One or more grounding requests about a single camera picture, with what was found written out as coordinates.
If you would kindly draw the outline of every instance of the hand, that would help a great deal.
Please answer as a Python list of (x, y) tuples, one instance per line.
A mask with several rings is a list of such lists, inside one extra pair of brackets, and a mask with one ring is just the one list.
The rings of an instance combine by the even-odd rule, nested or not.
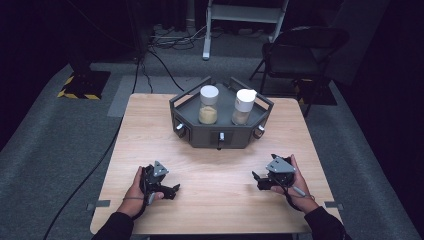
[[(117, 212), (125, 213), (132, 218), (141, 211), (144, 203), (144, 194), (140, 189), (140, 180), (143, 173), (143, 168), (139, 167), (131, 187), (125, 194), (124, 200), (122, 200), (121, 206), (116, 210)], [(163, 193), (157, 192), (154, 200), (162, 198)]]
[[(318, 204), (315, 202), (314, 198), (309, 193), (308, 185), (306, 184), (305, 179), (302, 176), (302, 173), (297, 166), (296, 158), (294, 155), (291, 155), (291, 165), (296, 169), (294, 172), (294, 183), (293, 186), (302, 190), (306, 196), (302, 197), (298, 192), (296, 192), (293, 187), (288, 189), (288, 193), (292, 196), (292, 202), (296, 205), (302, 212), (308, 214), (309, 212), (318, 208)], [(271, 191), (276, 193), (284, 194), (284, 190), (280, 186), (271, 187)]]

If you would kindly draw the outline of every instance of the robotic claw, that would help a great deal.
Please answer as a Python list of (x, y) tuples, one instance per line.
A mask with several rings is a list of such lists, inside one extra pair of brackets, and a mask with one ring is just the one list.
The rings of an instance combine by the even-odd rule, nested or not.
[[(258, 182), (259, 190), (270, 190), (272, 186), (280, 186), (284, 190), (284, 196), (286, 196), (287, 202), (290, 206), (298, 211), (300, 209), (293, 204), (292, 198), (288, 193), (288, 188), (292, 187), (294, 183), (294, 172), (296, 169), (291, 165), (291, 158), (283, 158), (276, 154), (271, 154), (273, 160), (266, 166), (269, 171), (267, 178), (261, 178), (258, 174), (252, 171), (253, 178)], [(300, 189), (294, 187), (295, 191), (300, 195), (304, 195)]]
[(161, 184), (167, 173), (169, 173), (168, 169), (159, 161), (155, 161), (154, 166), (149, 164), (149, 166), (143, 168), (143, 174), (140, 179), (140, 189), (144, 194), (144, 203), (141, 211), (133, 219), (140, 217), (146, 207), (152, 204), (156, 192), (162, 192), (164, 195), (163, 199), (172, 200), (175, 198), (177, 191), (180, 189), (180, 184), (172, 188)]

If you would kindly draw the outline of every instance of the cylindrical container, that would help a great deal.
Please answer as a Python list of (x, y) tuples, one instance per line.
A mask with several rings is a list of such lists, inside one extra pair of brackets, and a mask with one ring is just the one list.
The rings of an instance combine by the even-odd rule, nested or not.
[(237, 92), (232, 116), (232, 121), (235, 125), (244, 125), (247, 123), (255, 99), (256, 91), (253, 89), (241, 89)]
[(206, 85), (200, 89), (199, 122), (203, 124), (214, 124), (218, 119), (219, 90), (215, 86)]

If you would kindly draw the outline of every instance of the black chair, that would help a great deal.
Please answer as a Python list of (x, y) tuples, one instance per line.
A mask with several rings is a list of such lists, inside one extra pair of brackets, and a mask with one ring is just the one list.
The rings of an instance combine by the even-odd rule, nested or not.
[[(348, 40), (349, 34), (339, 28), (303, 26), (285, 31), (273, 43), (262, 46), (263, 59), (249, 80), (256, 73), (263, 73), (261, 94), (267, 75), (271, 78), (293, 79), (293, 83), (300, 79), (312, 80), (311, 100), (303, 114), (307, 117), (317, 90), (326, 80), (325, 70), (331, 55)], [(259, 71), (264, 63), (264, 71)]]

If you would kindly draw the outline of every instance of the black sleeve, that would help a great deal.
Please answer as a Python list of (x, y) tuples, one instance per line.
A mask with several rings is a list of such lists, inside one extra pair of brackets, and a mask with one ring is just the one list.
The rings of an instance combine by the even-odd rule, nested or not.
[(333, 215), (329, 214), (323, 207), (305, 215), (312, 230), (314, 240), (351, 240), (346, 233), (343, 224)]
[(94, 235), (92, 240), (124, 240), (130, 239), (134, 228), (133, 220), (126, 214), (115, 212), (102, 228)]

